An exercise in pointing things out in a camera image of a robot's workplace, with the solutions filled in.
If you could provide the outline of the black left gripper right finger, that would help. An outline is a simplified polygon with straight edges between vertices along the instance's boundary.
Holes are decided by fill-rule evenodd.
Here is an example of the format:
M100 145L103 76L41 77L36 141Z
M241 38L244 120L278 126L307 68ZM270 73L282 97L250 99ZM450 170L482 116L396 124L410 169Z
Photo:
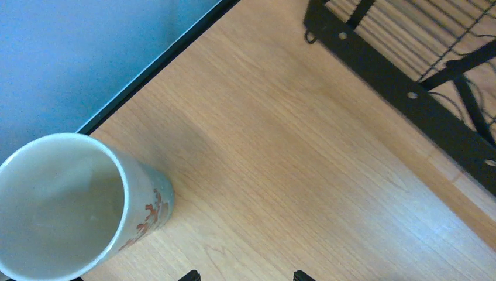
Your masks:
M315 281L310 275L302 270L297 270L294 272L293 281Z

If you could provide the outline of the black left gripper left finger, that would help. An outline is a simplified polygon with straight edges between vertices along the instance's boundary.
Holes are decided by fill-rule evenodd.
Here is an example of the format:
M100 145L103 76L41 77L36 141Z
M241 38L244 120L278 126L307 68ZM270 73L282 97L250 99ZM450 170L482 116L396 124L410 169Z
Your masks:
M197 270L191 270L189 271L186 275L184 275L182 278L180 278L178 281L200 281L201 280L201 275Z

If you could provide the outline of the tall patterned ceramic cup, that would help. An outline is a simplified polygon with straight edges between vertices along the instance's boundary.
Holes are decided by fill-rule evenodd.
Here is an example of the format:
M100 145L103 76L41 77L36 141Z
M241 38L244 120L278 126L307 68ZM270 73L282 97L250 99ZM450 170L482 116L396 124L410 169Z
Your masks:
M164 174L90 136L56 133L1 164L1 272L73 280L164 225Z

